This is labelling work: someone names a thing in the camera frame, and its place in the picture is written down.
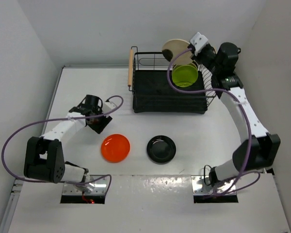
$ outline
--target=black dish rack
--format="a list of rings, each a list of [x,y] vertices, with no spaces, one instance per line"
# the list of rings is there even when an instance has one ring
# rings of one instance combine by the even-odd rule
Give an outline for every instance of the black dish rack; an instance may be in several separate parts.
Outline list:
[[[129,91],[133,94],[134,112],[204,114],[216,97],[215,92],[182,94],[173,90],[167,81],[168,65],[169,62],[161,52],[139,52],[137,47],[131,47]],[[194,84],[188,87],[175,87],[187,91],[211,89],[211,73],[204,66],[199,65],[198,79]]]

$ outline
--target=rack handle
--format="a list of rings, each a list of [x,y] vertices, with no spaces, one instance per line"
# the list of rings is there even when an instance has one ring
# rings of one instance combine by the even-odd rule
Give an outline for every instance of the rack handle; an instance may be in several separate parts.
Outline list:
[[[129,66],[128,66],[128,87],[132,85],[132,60],[133,60],[133,50],[130,49],[129,52]]]

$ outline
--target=white table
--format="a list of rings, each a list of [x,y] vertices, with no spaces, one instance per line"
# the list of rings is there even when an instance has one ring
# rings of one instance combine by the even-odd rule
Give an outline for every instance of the white table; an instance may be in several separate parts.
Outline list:
[[[229,160],[240,144],[227,109],[215,99],[204,115],[134,114],[127,75],[126,68],[64,68],[49,115],[64,117],[86,94],[103,100],[111,95],[124,98],[101,134],[86,127],[64,148],[66,161],[91,174],[113,175],[106,204],[60,204],[61,184],[25,183],[10,233],[289,232],[271,174],[240,192],[239,203],[193,204],[190,175],[202,174],[205,164]],[[48,123],[46,131],[55,125]],[[131,146],[118,164],[107,163],[100,154],[103,139],[113,133],[125,135]],[[166,165],[151,162],[146,154],[148,141],[156,135],[166,135],[176,144],[176,156]],[[242,178],[238,187],[254,178]]]

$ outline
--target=white wall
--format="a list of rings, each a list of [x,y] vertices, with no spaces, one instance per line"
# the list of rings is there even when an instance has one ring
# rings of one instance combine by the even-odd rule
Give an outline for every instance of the white wall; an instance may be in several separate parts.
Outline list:
[[[17,128],[44,119],[58,70],[43,48],[16,0],[0,1],[0,153]],[[31,127],[11,141],[6,153],[9,167],[22,175],[26,142],[39,135]],[[0,222],[14,179],[0,160]]]
[[[242,46],[266,0],[18,0],[59,66],[128,62],[200,31],[214,46]]]
[[[260,120],[281,145],[275,160],[291,226],[291,0],[269,0],[242,49],[238,75]]]

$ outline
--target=beige plate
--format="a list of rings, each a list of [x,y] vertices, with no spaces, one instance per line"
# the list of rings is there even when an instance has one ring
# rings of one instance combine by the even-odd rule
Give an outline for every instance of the beige plate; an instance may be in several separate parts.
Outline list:
[[[176,56],[179,53],[186,50],[189,44],[190,44],[189,42],[182,39],[168,40],[162,47],[162,51],[170,50],[173,53],[173,56]],[[192,62],[191,56],[192,56],[192,53],[190,51],[183,54],[174,62],[174,65],[187,65],[191,63]]]

